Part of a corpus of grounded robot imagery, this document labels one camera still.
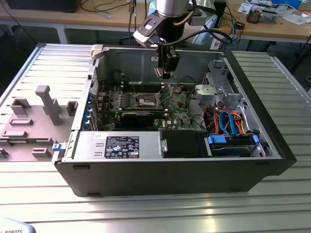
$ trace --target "cable on desk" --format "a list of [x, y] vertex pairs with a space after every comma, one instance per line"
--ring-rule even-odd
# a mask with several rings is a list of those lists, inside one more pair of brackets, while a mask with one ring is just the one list
[[4, 7], [4, 4], [2, 2], [2, 0], [0, 0], [2, 7], [4, 8], [4, 10], [6, 11], [6, 13], [12, 18], [12, 20], [14, 20], [23, 30], [24, 32], [37, 44], [38, 42], [28, 33], [28, 31], [26, 29], [24, 29], [23, 26], [21, 26], [21, 24], [7, 11], [7, 9]]
[[115, 6], [115, 7], [109, 8], [109, 9], [100, 10], [100, 11], [93, 11], [93, 10], [88, 10], [88, 9], [86, 9], [86, 8], [83, 7], [83, 4], [86, 3], [87, 1], [89, 1], [89, 0], [85, 0], [84, 2], [81, 3], [81, 8], [82, 8], [83, 10], [85, 10], [85, 11], [88, 11], [88, 12], [104, 12], [104, 11], [110, 11], [110, 10], [116, 9], [116, 8], [118, 8], [118, 7], [126, 6], [126, 5], [130, 4], [130, 3], [128, 2], [128, 3], [126, 3], [126, 4], [122, 4], [122, 5], [119, 5], [119, 6]]

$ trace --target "black side panel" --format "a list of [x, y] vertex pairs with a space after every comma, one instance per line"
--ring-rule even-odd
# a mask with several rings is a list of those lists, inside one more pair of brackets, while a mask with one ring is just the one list
[[136, 196], [247, 192], [282, 163], [258, 161], [95, 162], [55, 166], [75, 195]]
[[284, 163], [281, 166], [279, 166], [274, 172], [269, 174], [280, 175], [288, 168], [290, 168], [294, 163], [296, 163], [297, 160], [293, 155], [291, 149], [287, 145], [282, 134], [278, 130], [277, 126], [273, 122], [272, 118], [270, 117], [268, 111], [261, 102], [259, 96], [257, 95], [256, 91], [254, 90], [253, 86], [251, 85], [250, 81], [248, 80], [247, 76], [245, 75], [233, 53], [231, 51], [226, 51], [225, 57], [228, 59], [230, 65], [232, 66], [232, 69], [234, 70], [243, 90], [249, 98], [253, 108], [255, 109], [260, 121], [262, 122], [265, 130], [271, 138], [279, 155], [281, 155], [285, 159]]

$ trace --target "slotted metal surface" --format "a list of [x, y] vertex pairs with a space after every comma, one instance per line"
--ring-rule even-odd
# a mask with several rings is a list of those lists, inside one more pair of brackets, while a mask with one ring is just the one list
[[27, 67], [0, 107], [0, 130], [13, 113], [10, 105], [15, 98], [26, 98], [30, 105], [42, 104], [41, 98], [35, 94], [38, 85], [49, 85], [50, 96], [60, 105], [77, 101], [92, 65], [91, 48], [88, 45], [55, 44], [36, 48], [32, 60], [26, 62]]
[[[266, 54], [235, 55], [243, 67], [258, 68], [258, 59], [275, 65]], [[282, 101], [299, 96], [293, 91], [299, 86], [286, 75], [278, 78], [284, 82], [266, 83], [275, 78], [265, 68], [252, 84], [298, 159], [281, 176], [264, 179], [248, 193], [80, 198], [49, 162], [0, 163], [0, 215], [31, 223], [37, 233], [311, 232], [311, 128], [298, 125], [308, 123], [310, 105], [303, 97]]]

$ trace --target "desk clutter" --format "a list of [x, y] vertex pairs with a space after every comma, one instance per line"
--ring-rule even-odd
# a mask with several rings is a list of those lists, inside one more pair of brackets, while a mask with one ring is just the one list
[[301, 0], [286, 2], [289, 4], [283, 0], [249, 0], [240, 5], [238, 12], [247, 14], [249, 23], [276, 23], [278, 17], [297, 25], [311, 22], [310, 13], [298, 11]]

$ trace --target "wooden table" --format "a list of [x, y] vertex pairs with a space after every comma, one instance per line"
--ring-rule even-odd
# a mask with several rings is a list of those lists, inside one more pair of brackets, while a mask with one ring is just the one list
[[[110, 1], [94, 0], [95, 5], [107, 2]], [[277, 20], [276, 24], [247, 23], [246, 14], [237, 13], [233, 10], [233, 7], [235, 10], [239, 8], [237, 4], [240, 4], [242, 0], [228, 0], [228, 2], [231, 12], [237, 18], [237, 21], [245, 23], [242, 39], [305, 43], [311, 34], [310, 24], [295, 25], [281, 18]], [[100, 9], [107, 9], [125, 3], [125, 0], [117, 0], [113, 4], [101, 6]], [[64, 44], [68, 43], [66, 29], [124, 32], [128, 30], [128, 5], [111, 10], [111, 13], [109, 14], [111, 18], [104, 17], [94, 12], [87, 12], [81, 7], [74, 14], [50, 11], [12, 10], [6, 3], [5, 7], [21, 25], [56, 28], [60, 42]], [[94, 8], [92, 0], [89, 0], [87, 3], [85, 3], [84, 7], [86, 9], [93, 10]], [[144, 4], [137, 3], [137, 25], [139, 25], [144, 20], [144, 15]], [[16, 25], [16, 23], [4, 11], [1, 5], [0, 24]], [[192, 27], [190, 31], [196, 31], [197, 29], [200, 29], [200, 27]], [[230, 32], [230, 28], [228, 27], [226, 20], [222, 20], [219, 30], [225, 33]], [[134, 19], [132, 19], [131, 31], [134, 31]]]

